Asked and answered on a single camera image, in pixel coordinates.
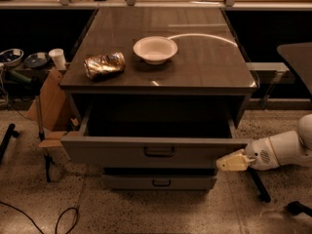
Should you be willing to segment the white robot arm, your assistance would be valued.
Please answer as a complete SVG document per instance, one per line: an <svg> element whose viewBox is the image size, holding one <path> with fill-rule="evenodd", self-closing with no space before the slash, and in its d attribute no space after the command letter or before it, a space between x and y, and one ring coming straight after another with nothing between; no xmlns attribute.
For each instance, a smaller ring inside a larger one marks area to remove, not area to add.
<svg viewBox="0 0 312 234"><path fill-rule="evenodd" d="M245 148L216 160L226 172L253 168L267 171L285 165L312 166L312 115L303 116L296 131L253 140Z"/></svg>

